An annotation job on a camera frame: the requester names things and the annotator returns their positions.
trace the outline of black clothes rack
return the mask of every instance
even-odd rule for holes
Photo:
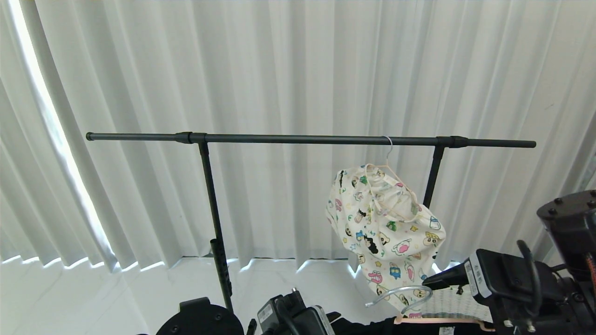
[[[219,219],[218,203],[213,185],[213,172],[209,160],[209,142],[219,143],[284,143],[284,144],[364,144],[364,145],[423,145],[434,147],[433,162],[430,166],[429,181],[426,185],[423,204],[430,206],[434,185],[439,174],[439,167],[445,148],[463,147],[508,147],[508,148],[534,148],[534,141],[515,141],[508,139],[470,139],[461,136],[438,137],[387,137],[380,136],[316,136],[316,135],[233,135],[233,134],[207,134],[201,132],[179,132],[176,134],[98,134],[89,132],[87,140],[113,140],[113,141],[176,141],[185,144],[198,144],[198,149],[203,162],[203,173],[209,196],[209,206],[215,229],[215,239],[211,240],[211,248],[218,272],[225,306],[231,312],[232,308],[232,283],[229,280],[228,264],[226,261],[224,237]]]

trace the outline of cartoon print fabric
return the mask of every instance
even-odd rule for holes
[[[341,170],[327,205],[327,221],[343,246],[358,255],[377,295],[426,279],[445,230],[402,181],[373,165]],[[401,311],[424,294],[400,292],[385,300]]]

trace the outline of bolt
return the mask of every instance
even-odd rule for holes
[[[584,302],[586,299],[583,297],[583,295],[579,294],[579,293],[574,293],[572,295],[573,300],[577,301],[577,302]]]

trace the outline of marble floor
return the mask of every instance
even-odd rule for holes
[[[395,314],[382,304],[364,308],[374,293],[345,260],[310,260],[298,270],[294,260],[254,259],[244,268],[231,260],[229,267],[232,302],[245,329],[267,299],[292,287],[307,305],[338,311],[351,321],[369,323]],[[43,268],[17,259],[0,265],[0,294],[2,335],[155,334],[181,301],[207,296],[224,305],[209,258],[115,274],[88,262],[65,269],[61,262]]]

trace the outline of black fabric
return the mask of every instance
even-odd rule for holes
[[[455,327],[454,335],[487,335],[477,324],[393,324],[395,318],[363,325],[341,318],[331,324],[336,335],[439,335],[444,327]]]

